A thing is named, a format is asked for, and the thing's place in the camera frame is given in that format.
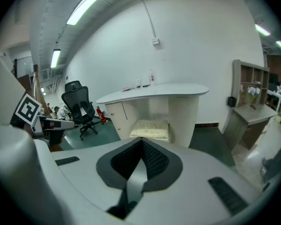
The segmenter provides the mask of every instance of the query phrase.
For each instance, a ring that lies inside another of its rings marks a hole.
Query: patterned seat cushion
[[[154,139],[169,139],[169,125],[166,120],[138,120],[130,137],[146,137]]]

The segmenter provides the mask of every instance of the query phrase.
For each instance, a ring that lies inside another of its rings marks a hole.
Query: plastic bottle
[[[155,85],[154,75],[153,75],[151,69],[149,70],[149,82],[150,82],[150,86]]]

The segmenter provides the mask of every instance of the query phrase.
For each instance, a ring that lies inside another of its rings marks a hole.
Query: red fire extinguisher
[[[103,123],[106,123],[107,120],[106,120],[106,118],[105,118],[103,112],[101,112],[99,106],[97,106],[97,113],[98,113],[98,116],[99,116],[100,119],[101,119],[101,123],[102,123],[102,124],[103,124]]]

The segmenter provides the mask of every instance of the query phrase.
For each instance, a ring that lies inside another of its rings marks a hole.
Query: bottle
[[[154,75],[152,74],[151,69],[149,70],[149,82],[150,82],[150,86],[155,85]]]

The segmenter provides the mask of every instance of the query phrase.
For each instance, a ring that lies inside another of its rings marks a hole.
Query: black speaker
[[[235,107],[236,98],[235,97],[228,97],[227,105],[229,107]]]

